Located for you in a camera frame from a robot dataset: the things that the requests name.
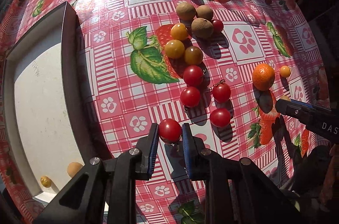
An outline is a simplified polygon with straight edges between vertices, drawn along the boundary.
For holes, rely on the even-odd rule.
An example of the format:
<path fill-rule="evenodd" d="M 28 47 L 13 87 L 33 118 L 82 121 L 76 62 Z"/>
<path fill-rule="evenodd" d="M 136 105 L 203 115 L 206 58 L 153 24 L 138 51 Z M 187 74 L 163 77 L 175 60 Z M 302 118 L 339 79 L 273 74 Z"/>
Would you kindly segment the brown longan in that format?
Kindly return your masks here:
<path fill-rule="evenodd" d="M 214 27 L 207 19 L 196 18 L 191 23 L 191 31 L 196 37 L 207 39 L 213 34 Z"/>
<path fill-rule="evenodd" d="M 286 101 L 290 101 L 290 98 L 288 96 L 286 96 L 286 95 L 282 95 L 280 97 L 280 99 L 283 99 L 283 100 L 286 100 Z"/>
<path fill-rule="evenodd" d="M 73 178 L 83 167 L 83 165 L 79 162 L 71 162 L 67 167 L 67 174 L 70 178 Z"/>
<path fill-rule="evenodd" d="M 204 18 L 204 19 L 207 19 L 209 21 L 212 21 L 212 19 L 214 17 L 214 13 L 213 13 L 213 10 L 211 9 L 211 7 L 209 7 L 207 5 L 201 5 L 201 6 L 197 7 L 197 9 L 196 9 L 196 16 L 198 18 Z"/>
<path fill-rule="evenodd" d="M 175 10 L 177 16 L 184 21 L 193 20 L 196 15 L 195 7 L 192 4 L 186 2 L 179 3 Z"/>

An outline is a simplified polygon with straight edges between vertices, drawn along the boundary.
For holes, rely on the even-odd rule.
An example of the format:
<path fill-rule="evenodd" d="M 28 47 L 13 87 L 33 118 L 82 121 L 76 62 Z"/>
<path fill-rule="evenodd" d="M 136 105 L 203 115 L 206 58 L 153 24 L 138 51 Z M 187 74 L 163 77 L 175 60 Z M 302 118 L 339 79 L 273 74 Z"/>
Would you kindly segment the red cherry tomato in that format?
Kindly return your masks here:
<path fill-rule="evenodd" d="M 225 108 L 218 108 L 210 113 L 210 122 L 218 128 L 227 127 L 230 123 L 231 114 Z"/>
<path fill-rule="evenodd" d="M 216 19 L 212 20 L 212 25 L 213 25 L 214 34 L 216 35 L 220 34 L 224 29 L 223 22 L 220 20 L 216 20 Z"/>
<path fill-rule="evenodd" d="M 188 86 L 181 92 L 180 100 L 185 107 L 196 107 L 200 103 L 200 91 L 196 87 Z"/>
<path fill-rule="evenodd" d="M 231 89 L 224 79 L 214 84 L 212 95 L 218 103 L 225 103 L 230 99 Z"/>
<path fill-rule="evenodd" d="M 183 80 L 188 86 L 199 86 L 204 80 L 204 73 L 199 66 L 190 65 L 183 72 Z"/>
<path fill-rule="evenodd" d="M 167 118 L 158 125 L 158 134 L 166 144 L 174 144 L 181 138 L 182 127 L 176 120 Z"/>

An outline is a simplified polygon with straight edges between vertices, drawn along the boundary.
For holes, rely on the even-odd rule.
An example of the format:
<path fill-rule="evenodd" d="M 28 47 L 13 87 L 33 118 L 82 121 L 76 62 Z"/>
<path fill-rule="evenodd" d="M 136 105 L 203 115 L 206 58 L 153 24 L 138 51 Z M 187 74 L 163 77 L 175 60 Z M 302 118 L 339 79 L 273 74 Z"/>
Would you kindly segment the large orange mandarin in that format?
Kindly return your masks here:
<path fill-rule="evenodd" d="M 252 74 L 252 82 L 254 87 L 260 91 L 268 90 L 275 81 L 275 71 L 274 69 L 266 64 L 258 64 Z"/>

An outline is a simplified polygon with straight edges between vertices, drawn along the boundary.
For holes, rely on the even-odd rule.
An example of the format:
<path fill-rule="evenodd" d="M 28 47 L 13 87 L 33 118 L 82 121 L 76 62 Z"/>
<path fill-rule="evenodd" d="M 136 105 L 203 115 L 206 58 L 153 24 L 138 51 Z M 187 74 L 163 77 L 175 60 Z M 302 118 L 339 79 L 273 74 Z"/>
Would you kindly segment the brown longan front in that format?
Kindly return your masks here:
<path fill-rule="evenodd" d="M 83 167 L 83 165 L 79 162 L 71 162 L 67 167 L 67 174 L 70 178 L 73 178 Z"/>

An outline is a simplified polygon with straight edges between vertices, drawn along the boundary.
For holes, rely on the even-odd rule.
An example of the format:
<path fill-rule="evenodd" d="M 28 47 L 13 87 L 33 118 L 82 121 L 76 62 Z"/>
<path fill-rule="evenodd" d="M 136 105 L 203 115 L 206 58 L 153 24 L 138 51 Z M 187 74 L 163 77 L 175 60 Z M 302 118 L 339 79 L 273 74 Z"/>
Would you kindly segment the small yellow tomato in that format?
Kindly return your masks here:
<path fill-rule="evenodd" d="M 42 176 L 40 178 L 40 183 L 43 187 L 45 188 L 50 188 L 52 186 L 52 181 L 49 177 L 47 176 Z"/>

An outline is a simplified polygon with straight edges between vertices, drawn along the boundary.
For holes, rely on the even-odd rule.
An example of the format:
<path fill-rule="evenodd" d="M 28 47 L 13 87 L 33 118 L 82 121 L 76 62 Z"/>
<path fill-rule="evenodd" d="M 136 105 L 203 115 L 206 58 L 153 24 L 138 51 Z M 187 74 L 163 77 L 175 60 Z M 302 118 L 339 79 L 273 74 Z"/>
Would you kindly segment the yellow cherry tomato right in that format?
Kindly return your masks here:
<path fill-rule="evenodd" d="M 283 65 L 281 66 L 279 73 L 282 78 L 288 78 L 291 75 L 291 70 L 287 65 Z"/>

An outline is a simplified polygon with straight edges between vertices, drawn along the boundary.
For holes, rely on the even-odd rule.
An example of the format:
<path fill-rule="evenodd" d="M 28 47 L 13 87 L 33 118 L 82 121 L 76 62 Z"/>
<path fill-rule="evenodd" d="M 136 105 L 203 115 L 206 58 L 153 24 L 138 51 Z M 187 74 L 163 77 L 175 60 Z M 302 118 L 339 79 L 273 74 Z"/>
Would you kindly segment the yellow cherry tomato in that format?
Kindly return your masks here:
<path fill-rule="evenodd" d="M 288 78 L 291 75 L 291 70 L 287 65 L 283 65 L 281 66 L 279 73 L 282 78 Z"/>
<path fill-rule="evenodd" d="M 185 53 L 185 46 L 180 40 L 170 40 L 164 48 L 165 54 L 171 59 L 178 59 Z"/>
<path fill-rule="evenodd" d="M 199 65 L 202 63 L 203 53 L 200 48 L 190 46 L 185 50 L 185 62 L 188 65 Z"/>

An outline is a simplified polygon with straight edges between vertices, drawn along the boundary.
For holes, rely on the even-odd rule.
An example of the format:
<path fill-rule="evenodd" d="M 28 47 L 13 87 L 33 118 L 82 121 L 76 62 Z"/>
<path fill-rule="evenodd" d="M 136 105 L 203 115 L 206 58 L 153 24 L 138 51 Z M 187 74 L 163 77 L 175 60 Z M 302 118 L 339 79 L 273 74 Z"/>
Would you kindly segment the shallow cardboard box tray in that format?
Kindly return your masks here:
<path fill-rule="evenodd" d="M 43 16 L 6 56 L 3 111 L 19 182 L 47 205 L 69 182 L 71 162 L 110 152 L 95 112 L 89 57 L 79 18 L 67 2 Z M 47 176 L 50 188 L 40 183 Z"/>

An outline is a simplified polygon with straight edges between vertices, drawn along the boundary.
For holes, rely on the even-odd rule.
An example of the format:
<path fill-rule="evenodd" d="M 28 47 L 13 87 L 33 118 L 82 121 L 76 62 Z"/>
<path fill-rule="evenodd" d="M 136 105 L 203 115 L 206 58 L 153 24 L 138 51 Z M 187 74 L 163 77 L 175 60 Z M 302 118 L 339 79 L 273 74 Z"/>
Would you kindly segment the pink checkered strawberry tablecloth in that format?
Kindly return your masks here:
<path fill-rule="evenodd" d="M 329 142 L 278 113 L 281 97 L 329 104 L 320 50 L 292 0 L 13 0 L 1 22 L 1 73 L 27 48 L 1 95 L 1 177 L 23 223 L 91 157 L 121 161 L 160 127 L 151 179 L 135 182 L 136 223 L 229 223 L 205 208 L 204 181 L 185 169 L 183 124 L 222 157 L 248 157 L 294 213 L 256 205 L 257 223 L 337 223 L 321 202 Z"/>

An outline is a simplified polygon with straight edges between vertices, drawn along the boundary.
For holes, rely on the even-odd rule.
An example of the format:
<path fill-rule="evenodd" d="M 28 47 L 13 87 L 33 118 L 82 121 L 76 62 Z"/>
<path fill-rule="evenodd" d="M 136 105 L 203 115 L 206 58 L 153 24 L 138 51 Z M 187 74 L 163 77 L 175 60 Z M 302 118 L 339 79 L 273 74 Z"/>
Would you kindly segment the dark red tomato far right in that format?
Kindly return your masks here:
<path fill-rule="evenodd" d="M 272 0 L 264 0 L 267 5 L 272 4 Z"/>

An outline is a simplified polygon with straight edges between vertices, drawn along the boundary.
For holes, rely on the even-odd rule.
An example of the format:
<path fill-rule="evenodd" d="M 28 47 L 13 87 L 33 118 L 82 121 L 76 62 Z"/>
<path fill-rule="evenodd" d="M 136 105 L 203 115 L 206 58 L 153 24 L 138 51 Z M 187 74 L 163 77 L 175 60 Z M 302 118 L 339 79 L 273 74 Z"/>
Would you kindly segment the red cherry tomato by longans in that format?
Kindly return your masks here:
<path fill-rule="evenodd" d="M 214 34 L 216 35 L 220 34 L 224 29 L 223 22 L 220 20 L 216 20 L 216 19 L 212 20 L 212 25 L 213 25 Z"/>

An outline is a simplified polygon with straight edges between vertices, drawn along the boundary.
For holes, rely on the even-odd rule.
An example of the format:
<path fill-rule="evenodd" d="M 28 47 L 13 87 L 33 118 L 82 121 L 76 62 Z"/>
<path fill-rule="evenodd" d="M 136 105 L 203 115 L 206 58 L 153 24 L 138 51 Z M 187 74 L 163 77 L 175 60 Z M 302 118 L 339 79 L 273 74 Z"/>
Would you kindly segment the orange cherry tomato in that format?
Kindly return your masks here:
<path fill-rule="evenodd" d="M 188 30 L 186 29 L 185 24 L 177 23 L 175 24 L 170 31 L 171 37 L 175 40 L 184 41 L 189 38 Z"/>

